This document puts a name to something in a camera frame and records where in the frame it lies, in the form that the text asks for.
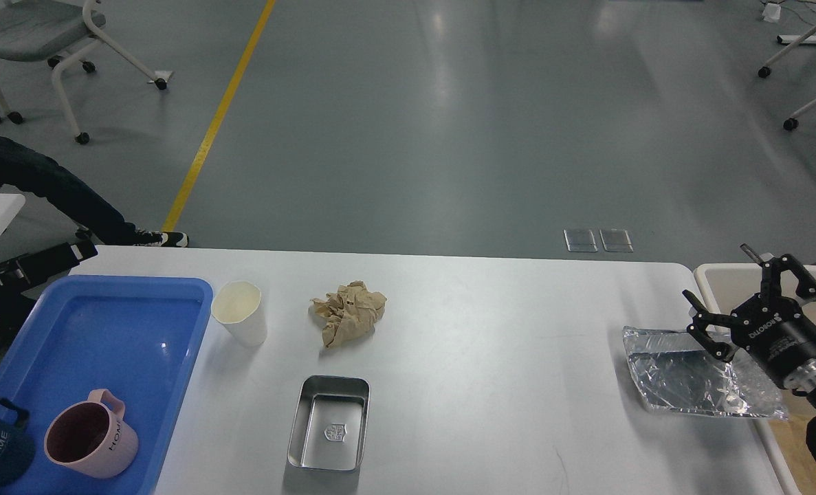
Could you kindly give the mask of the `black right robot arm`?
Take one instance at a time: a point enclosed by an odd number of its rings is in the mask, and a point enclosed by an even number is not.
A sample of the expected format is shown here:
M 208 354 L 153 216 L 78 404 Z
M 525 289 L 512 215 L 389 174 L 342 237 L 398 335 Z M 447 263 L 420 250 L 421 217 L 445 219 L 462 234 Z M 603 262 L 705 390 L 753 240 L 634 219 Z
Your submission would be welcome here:
M 803 311 L 816 302 L 816 278 L 793 254 L 773 256 L 747 244 L 740 247 L 762 270 L 758 291 L 722 314 L 684 289 L 692 307 L 687 334 L 720 362 L 746 351 L 773 385 L 816 408 L 816 324 Z M 806 447 L 816 462 L 816 416 L 806 427 Z

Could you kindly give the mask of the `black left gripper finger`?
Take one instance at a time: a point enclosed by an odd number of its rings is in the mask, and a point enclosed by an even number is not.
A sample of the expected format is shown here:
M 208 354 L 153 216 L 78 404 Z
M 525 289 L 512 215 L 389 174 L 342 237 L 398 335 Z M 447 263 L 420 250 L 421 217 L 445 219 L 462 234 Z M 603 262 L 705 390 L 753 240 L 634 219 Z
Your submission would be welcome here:
M 22 254 L 0 263 L 0 286 L 38 286 L 97 254 L 96 244 L 90 239 Z

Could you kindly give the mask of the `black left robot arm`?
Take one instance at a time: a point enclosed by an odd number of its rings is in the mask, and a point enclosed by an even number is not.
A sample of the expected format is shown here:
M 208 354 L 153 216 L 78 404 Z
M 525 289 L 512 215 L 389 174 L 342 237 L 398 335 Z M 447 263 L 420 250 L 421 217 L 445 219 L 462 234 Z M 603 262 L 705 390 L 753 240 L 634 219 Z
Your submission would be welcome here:
M 36 304 L 24 292 L 97 254 L 96 244 L 82 239 L 0 262 L 0 326 L 20 329 Z

